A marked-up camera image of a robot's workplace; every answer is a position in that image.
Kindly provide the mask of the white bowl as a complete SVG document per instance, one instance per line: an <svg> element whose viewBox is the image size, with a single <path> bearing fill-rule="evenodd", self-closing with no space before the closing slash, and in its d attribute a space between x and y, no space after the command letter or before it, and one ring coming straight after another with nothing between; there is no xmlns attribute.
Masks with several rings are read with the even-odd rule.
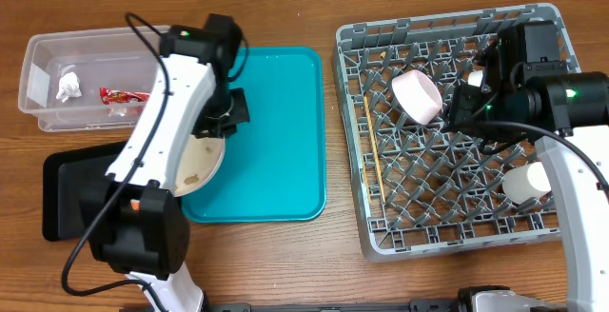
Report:
<svg viewBox="0 0 609 312"><path fill-rule="evenodd" d="M475 70L469 73L467 77L467 84L472 87L480 88L484 80L484 71Z"/></svg>

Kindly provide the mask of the pink bowl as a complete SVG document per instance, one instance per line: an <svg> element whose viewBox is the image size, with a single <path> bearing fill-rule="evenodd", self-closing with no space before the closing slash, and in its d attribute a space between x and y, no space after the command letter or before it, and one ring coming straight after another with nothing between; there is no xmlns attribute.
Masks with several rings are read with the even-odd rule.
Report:
<svg viewBox="0 0 609 312"><path fill-rule="evenodd" d="M413 69L392 80L392 90L404 112L420 125L429 124L442 109L442 96L434 82Z"/></svg>

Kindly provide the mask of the pink plate with food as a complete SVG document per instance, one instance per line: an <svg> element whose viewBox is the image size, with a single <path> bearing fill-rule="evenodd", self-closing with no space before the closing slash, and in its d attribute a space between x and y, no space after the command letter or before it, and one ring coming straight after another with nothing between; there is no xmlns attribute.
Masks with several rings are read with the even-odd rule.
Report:
<svg viewBox="0 0 609 312"><path fill-rule="evenodd" d="M187 195L208 183L220 168L225 153L224 138L190 135L178 166L174 195Z"/></svg>

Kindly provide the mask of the white cup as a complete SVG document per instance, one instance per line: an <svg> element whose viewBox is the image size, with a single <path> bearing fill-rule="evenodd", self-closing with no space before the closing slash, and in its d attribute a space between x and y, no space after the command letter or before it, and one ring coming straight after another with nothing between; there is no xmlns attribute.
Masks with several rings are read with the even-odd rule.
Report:
<svg viewBox="0 0 609 312"><path fill-rule="evenodd" d="M551 191L541 162L510 169L504 174L501 187L506 197L518 205Z"/></svg>

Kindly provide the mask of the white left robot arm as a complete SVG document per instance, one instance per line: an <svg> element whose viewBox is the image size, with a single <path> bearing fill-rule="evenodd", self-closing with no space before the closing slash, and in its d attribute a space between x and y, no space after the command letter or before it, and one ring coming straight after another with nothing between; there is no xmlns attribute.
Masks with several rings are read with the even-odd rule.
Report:
<svg viewBox="0 0 609 312"><path fill-rule="evenodd" d="M174 25L150 51L155 83L135 129L104 176L85 188L85 233L64 265L61 285L88 245L95 260L124 279L84 290L89 296L136 284L155 311L206 311L205 291L186 265L189 223L174 193L190 136L224 139L249 119L245 93L231 88L240 48L248 46L230 16L210 14L200 29Z"/></svg>

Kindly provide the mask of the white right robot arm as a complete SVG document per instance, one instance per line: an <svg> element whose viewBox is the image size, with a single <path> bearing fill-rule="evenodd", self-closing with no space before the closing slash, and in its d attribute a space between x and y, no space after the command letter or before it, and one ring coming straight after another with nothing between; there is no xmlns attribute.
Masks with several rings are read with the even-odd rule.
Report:
<svg viewBox="0 0 609 312"><path fill-rule="evenodd" d="M567 262L566 310L608 308L608 76L561 57L552 21L502 29L480 52L481 86L454 92L446 130L534 145L551 186Z"/></svg>

